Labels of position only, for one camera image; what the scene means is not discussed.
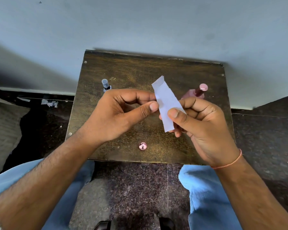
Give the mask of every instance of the wooden table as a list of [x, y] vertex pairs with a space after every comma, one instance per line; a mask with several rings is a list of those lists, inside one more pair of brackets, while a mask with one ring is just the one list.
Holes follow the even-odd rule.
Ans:
[[[85, 123], [96, 107], [104, 94], [101, 83], [103, 78], [108, 80], [112, 88], [137, 88], [153, 92], [151, 84], [161, 75], [164, 75], [166, 83], [178, 99], [189, 89], [206, 83], [209, 89], [205, 99], [222, 108], [234, 137], [226, 78], [221, 64], [87, 50], [66, 138]], [[141, 142], [147, 143], [145, 151], [138, 148]], [[204, 164], [188, 136], [176, 138], [174, 134], [164, 132], [157, 113], [118, 139], [102, 145], [90, 159]]]

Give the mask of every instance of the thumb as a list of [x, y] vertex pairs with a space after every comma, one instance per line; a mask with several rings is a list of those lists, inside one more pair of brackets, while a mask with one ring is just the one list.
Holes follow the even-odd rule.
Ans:
[[133, 126], [157, 111], [158, 108], [159, 104], [156, 101], [150, 101], [139, 106], [138, 108], [133, 109], [132, 111], [124, 113], [124, 118], [127, 118], [128, 122], [131, 123], [131, 126]]
[[174, 123], [185, 129], [186, 131], [191, 132], [192, 134], [194, 133], [195, 129], [199, 128], [202, 125], [201, 121], [188, 116], [187, 114], [180, 110], [177, 110], [176, 108], [169, 109], [167, 115]]

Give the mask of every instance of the folded paper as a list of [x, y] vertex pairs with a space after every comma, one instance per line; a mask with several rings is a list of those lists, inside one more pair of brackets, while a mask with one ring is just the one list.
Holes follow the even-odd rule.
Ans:
[[168, 132], [174, 130], [173, 121], [167, 116], [167, 112], [171, 108], [176, 108], [184, 113], [185, 111], [175, 97], [173, 91], [164, 81], [164, 76], [159, 77], [152, 86], [155, 91], [157, 102], [159, 103], [159, 111], [162, 117], [164, 131]]

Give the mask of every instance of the white wall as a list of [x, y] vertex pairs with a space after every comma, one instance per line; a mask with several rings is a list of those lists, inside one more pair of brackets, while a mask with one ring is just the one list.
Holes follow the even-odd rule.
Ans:
[[223, 62], [233, 108], [288, 96], [288, 0], [0, 0], [0, 86], [72, 94], [93, 48]]

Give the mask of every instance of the floor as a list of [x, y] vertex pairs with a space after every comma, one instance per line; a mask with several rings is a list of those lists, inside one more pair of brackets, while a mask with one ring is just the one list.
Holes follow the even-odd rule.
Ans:
[[[31, 110], [23, 139], [5, 169], [45, 157], [64, 142], [72, 102]], [[238, 147], [288, 211], [288, 97], [252, 111], [232, 110]], [[115, 219], [119, 229], [157, 229], [154, 214], [189, 229], [189, 193], [178, 180], [181, 165], [96, 162], [94, 179], [81, 190], [71, 229], [93, 229]]]

